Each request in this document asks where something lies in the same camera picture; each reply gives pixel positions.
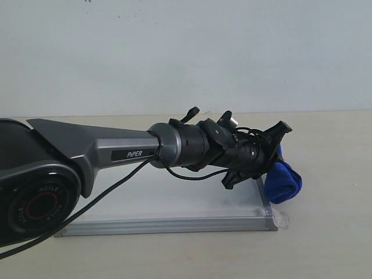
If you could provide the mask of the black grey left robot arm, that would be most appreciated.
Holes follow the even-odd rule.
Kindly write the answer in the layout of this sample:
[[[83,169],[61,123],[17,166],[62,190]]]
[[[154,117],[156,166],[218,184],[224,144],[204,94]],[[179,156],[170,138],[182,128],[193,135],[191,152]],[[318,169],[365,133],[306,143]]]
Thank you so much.
[[[91,195],[97,173],[147,162],[159,169],[206,166],[226,171],[231,189],[258,178],[280,160],[290,126],[260,131],[211,119],[171,119],[146,131],[45,119],[1,120],[1,245],[44,235],[65,221],[80,197]]]

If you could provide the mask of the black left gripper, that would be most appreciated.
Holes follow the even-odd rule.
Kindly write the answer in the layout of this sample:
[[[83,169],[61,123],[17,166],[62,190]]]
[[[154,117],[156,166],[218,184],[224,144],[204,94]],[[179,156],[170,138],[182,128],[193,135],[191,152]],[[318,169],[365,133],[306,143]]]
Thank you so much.
[[[279,121],[274,126],[264,130],[265,136],[270,143],[255,143],[248,139],[240,139],[234,148],[224,151],[212,161],[212,166],[224,167],[231,170],[222,179],[225,189],[233,189],[236,184],[245,180],[257,180],[273,157],[274,148],[279,145],[284,136],[292,131],[292,128],[284,121]]]

